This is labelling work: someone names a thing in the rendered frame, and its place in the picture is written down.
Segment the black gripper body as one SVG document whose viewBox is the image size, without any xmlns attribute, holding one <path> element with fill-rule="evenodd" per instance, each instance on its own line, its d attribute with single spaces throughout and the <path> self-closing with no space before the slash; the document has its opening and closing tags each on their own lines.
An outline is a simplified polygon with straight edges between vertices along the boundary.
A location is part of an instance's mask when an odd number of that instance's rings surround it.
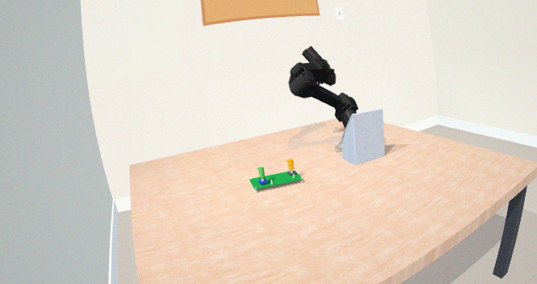
<svg viewBox="0 0 537 284">
<path fill-rule="evenodd" d="M 326 76 L 327 76 L 327 75 L 325 75 L 325 76 L 323 76 L 323 77 L 320 77 L 320 76 L 319 76 L 318 78 L 314 78 L 314 79 L 315 79 L 316 83 L 318 83 L 318 84 L 320 85 L 321 80 L 322 80 L 322 79 L 325 79 Z"/>
</svg>

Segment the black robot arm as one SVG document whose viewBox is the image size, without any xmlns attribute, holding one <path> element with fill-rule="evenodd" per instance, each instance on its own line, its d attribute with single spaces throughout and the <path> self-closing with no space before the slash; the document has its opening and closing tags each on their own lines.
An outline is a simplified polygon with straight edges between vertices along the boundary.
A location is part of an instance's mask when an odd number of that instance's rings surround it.
<svg viewBox="0 0 537 284">
<path fill-rule="evenodd" d="M 312 47 L 304 49 L 302 55 L 310 63 L 299 62 L 290 70 L 290 79 L 288 81 L 290 91 L 297 97 L 303 99 L 313 97 L 334 107 L 336 110 L 334 116 L 346 128 L 352 114 L 357 113 L 356 101 L 342 92 L 336 95 L 316 83 L 314 78 L 327 75 L 320 83 L 332 86 L 336 83 L 336 74 L 334 74 L 334 69 L 331 69 L 329 63 L 324 61 Z"/>
</svg>

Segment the green circuit board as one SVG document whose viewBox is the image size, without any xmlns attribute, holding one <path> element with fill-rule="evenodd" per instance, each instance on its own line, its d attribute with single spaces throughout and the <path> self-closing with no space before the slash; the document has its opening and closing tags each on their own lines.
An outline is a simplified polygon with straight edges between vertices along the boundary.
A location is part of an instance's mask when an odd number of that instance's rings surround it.
<svg viewBox="0 0 537 284">
<path fill-rule="evenodd" d="M 272 187 L 272 186 L 276 186 L 276 185 L 279 185 L 279 184 L 287 184 L 289 182 L 294 182 L 294 181 L 298 181 L 298 180 L 300 180 L 301 183 L 302 183 L 303 178 L 295 170 L 293 170 L 294 169 L 294 160 L 293 159 L 288 159 L 288 160 L 286 160 L 286 162 L 288 162 L 289 169 L 291 171 L 279 172 L 279 173 L 275 173 L 275 174 L 265 176 L 264 175 L 264 167 L 258 167 L 256 169 L 256 170 L 259 171 L 259 176 L 260 177 L 249 179 L 250 184 L 255 189 L 256 193 L 257 193 L 256 189 L 260 189 L 260 188 Z"/>
</svg>

